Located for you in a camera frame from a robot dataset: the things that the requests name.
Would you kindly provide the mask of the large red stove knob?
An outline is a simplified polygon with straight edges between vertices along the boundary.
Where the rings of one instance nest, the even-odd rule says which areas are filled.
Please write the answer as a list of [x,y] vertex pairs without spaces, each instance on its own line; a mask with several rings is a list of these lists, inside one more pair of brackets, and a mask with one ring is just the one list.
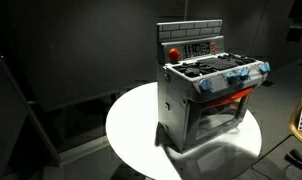
[[169,50],[170,62],[175,64],[178,62],[178,58],[180,57],[180,52],[177,48],[172,48]]

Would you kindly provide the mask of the grey toy stove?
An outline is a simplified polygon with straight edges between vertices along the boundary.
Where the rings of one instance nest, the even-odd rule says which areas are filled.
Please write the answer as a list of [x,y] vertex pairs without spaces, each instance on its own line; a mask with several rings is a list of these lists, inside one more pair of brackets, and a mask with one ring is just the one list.
[[[236,128],[246,112],[248,96],[239,98],[225,105],[205,107],[205,103],[226,97],[243,89],[253,89],[261,85],[268,73],[262,74],[259,65],[266,62],[245,55],[227,53],[224,37],[221,34],[223,21],[220,19],[160,22],[158,30],[158,119],[169,138],[180,153],[191,150],[227,131]],[[183,46],[188,44],[208,43],[207,55],[185,58]],[[169,50],[177,48],[180,52],[178,62],[170,62]],[[225,55],[234,54],[254,59],[254,63],[238,65]],[[236,67],[216,70],[204,61],[210,58],[227,59],[235,62]],[[250,70],[246,80],[240,79],[240,71]],[[237,73],[239,83],[230,85],[227,73]],[[210,79],[212,89],[202,92],[199,82]]]

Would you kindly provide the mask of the blue stove knob far left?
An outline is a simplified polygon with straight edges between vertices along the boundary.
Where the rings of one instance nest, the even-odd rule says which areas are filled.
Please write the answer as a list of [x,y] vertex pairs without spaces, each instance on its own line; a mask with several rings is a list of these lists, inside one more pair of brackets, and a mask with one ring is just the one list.
[[202,92],[208,92],[212,89],[211,80],[210,79],[202,79],[199,82],[199,88]]

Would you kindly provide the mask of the blue stove knob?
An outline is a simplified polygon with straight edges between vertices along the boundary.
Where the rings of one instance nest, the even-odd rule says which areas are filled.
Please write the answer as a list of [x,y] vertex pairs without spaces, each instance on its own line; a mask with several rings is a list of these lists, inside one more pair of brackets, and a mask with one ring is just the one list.
[[270,68],[270,65],[268,62],[264,62],[262,64],[259,65],[259,71],[262,73],[262,74],[265,74],[265,73],[268,73],[271,71],[271,68]]
[[208,92],[212,89],[211,80],[210,79],[202,79],[199,82],[199,88],[202,92]]
[[238,84],[239,83],[239,75],[237,73],[227,73],[226,79],[230,85]]
[[244,68],[240,71],[240,79],[246,80],[249,77],[250,70],[248,68]]

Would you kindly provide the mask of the blue stove knob centre left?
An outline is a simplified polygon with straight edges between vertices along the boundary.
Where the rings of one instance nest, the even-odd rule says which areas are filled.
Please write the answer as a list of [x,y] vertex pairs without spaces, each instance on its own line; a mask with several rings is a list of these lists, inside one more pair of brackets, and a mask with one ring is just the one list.
[[237,73],[227,73],[226,79],[230,85],[238,84],[239,83],[239,75]]

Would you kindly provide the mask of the blue stove knob centre right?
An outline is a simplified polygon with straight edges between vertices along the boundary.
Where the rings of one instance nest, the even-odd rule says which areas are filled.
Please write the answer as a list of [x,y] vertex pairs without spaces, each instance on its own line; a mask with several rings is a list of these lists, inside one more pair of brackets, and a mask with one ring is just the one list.
[[248,68],[244,68],[240,71],[240,79],[246,80],[249,77],[250,70]]

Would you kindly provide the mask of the blue stove knob far right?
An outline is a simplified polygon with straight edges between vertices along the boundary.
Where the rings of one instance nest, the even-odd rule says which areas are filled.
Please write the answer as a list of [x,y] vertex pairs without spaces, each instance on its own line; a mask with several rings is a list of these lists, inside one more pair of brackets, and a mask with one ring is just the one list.
[[268,62],[264,62],[262,64],[259,65],[259,71],[262,73],[262,74],[265,74],[265,73],[268,73],[271,71],[271,68],[270,68],[270,65]]

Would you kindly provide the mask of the round white table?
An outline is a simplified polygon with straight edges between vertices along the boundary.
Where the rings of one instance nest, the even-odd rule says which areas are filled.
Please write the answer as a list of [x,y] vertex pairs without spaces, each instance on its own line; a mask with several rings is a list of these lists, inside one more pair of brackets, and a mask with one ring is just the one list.
[[262,135],[247,112],[240,125],[184,154],[173,150],[158,124],[155,82],[138,86],[112,105],[106,134],[115,153],[129,167],[154,180],[232,180],[253,165]]

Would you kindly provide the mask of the black keypad panel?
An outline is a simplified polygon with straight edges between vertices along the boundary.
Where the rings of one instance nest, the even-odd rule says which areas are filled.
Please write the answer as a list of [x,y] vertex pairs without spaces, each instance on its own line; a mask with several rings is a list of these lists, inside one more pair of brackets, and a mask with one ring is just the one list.
[[208,43],[184,45],[183,53],[185,58],[207,55],[210,53],[210,45]]

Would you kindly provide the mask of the black ribbed griddle plate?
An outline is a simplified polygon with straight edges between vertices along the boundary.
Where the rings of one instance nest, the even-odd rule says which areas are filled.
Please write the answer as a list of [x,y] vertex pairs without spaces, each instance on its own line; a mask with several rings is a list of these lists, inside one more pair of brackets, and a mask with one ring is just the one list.
[[206,59],[204,63],[216,70],[225,70],[237,66],[237,64],[231,60],[220,59],[220,58]]

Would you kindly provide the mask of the black burner grate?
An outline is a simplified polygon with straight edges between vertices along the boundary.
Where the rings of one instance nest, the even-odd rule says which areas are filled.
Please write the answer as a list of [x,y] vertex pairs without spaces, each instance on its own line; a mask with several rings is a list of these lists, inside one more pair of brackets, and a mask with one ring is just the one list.
[[254,59],[246,58],[244,56],[235,56],[234,54],[225,55],[225,58],[234,60],[238,65],[245,65],[249,63],[254,63]]

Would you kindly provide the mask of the black chair base leg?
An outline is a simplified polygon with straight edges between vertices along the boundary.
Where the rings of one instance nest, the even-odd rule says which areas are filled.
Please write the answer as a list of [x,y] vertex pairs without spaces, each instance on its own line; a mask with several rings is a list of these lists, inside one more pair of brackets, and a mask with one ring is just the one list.
[[293,149],[289,153],[287,153],[284,159],[290,164],[302,170],[302,155],[296,149]]

